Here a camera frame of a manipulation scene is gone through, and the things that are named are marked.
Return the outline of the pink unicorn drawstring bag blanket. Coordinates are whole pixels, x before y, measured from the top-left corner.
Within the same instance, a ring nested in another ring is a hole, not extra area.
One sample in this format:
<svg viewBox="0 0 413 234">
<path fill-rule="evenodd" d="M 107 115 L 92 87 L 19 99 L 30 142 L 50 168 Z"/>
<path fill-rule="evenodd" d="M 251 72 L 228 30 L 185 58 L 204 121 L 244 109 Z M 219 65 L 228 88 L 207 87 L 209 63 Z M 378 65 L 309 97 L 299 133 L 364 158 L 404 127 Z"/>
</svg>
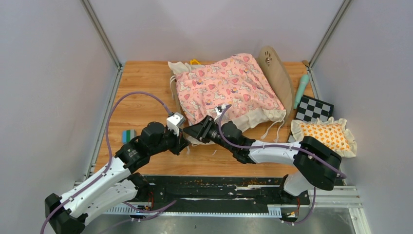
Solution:
<svg viewBox="0 0 413 234">
<path fill-rule="evenodd" d="M 208 65 L 168 62 L 179 106 L 194 125 L 206 116 L 217 117 L 216 108 L 230 104 L 222 119 L 242 132 L 264 122 L 284 124 L 287 110 L 276 96 L 251 54 L 239 53 Z"/>
</svg>

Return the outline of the wooden striped pet bed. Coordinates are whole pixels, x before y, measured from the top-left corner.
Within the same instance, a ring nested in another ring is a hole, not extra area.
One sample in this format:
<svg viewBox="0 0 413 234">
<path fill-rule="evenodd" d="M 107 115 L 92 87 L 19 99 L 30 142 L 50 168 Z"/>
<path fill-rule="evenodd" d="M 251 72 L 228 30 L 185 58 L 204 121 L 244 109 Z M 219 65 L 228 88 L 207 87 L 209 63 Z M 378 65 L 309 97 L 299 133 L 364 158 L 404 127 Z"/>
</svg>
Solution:
<svg viewBox="0 0 413 234">
<path fill-rule="evenodd" d="M 265 46 L 261 49 L 257 58 L 255 58 L 258 65 L 262 69 L 267 78 L 270 87 L 275 92 L 276 96 L 281 100 L 283 106 L 287 110 L 287 117 L 293 109 L 293 86 L 292 80 L 287 73 L 287 70 L 277 55 L 276 51 L 271 46 Z M 181 113 L 184 113 L 179 106 L 178 100 L 175 99 L 177 94 L 175 82 L 170 81 L 170 89 L 172 91 L 172 98 L 175 100 L 177 107 Z"/>
</svg>

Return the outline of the orange duck print pillow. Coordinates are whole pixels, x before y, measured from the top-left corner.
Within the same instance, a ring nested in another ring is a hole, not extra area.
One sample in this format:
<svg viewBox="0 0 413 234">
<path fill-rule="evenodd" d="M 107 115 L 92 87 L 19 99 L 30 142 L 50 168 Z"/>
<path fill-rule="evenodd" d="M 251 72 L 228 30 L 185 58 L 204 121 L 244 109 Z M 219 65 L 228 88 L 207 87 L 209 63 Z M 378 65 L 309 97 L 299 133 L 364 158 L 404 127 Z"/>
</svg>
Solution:
<svg viewBox="0 0 413 234">
<path fill-rule="evenodd" d="M 290 130 L 296 141 L 302 141 L 304 137 L 313 137 L 341 157 L 353 158 L 357 154 L 357 143 L 346 124 L 347 119 L 335 120 L 333 117 L 327 121 L 321 121 L 319 118 L 313 122 L 293 120 Z"/>
</svg>

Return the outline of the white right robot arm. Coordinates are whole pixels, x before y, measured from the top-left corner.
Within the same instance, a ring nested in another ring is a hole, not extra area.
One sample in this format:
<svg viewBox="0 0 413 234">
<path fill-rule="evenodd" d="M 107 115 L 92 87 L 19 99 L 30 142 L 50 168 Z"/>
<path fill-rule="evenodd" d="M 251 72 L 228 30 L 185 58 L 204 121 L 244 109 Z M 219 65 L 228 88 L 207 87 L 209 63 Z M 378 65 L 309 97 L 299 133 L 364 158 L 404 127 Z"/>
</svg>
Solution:
<svg viewBox="0 0 413 234">
<path fill-rule="evenodd" d="M 301 193 L 313 188 L 331 191 L 340 176 L 341 156 L 311 136 L 304 137 L 302 141 L 271 144 L 247 138 L 233 122 L 221 125 L 210 116 L 185 127 L 183 131 L 202 143 L 213 142 L 222 146 L 242 164 L 295 166 L 298 171 L 284 176 L 278 190 L 283 203 L 291 203 Z"/>
</svg>

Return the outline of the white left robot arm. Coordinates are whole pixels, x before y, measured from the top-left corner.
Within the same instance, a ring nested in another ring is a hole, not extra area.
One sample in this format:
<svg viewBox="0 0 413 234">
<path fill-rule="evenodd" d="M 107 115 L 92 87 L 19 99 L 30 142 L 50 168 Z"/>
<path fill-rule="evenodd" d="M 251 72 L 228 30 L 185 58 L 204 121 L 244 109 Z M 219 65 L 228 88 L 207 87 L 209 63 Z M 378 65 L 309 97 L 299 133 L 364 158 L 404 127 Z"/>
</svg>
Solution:
<svg viewBox="0 0 413 234">
<path fill-rule="evenodd" d="M 45 199 L 46 219 L 56 234 L 80 234 L 95 218 L 109 208 L 149 196 L 149 183 L 137 172 L 151 156 L 170 151 L 175 155 L 187 147 L 182 122 L 172 116 L 167 124 L 149 123 L 140 135 L 124 144 L 98 172 L 62 195 Z"/>
</svg>

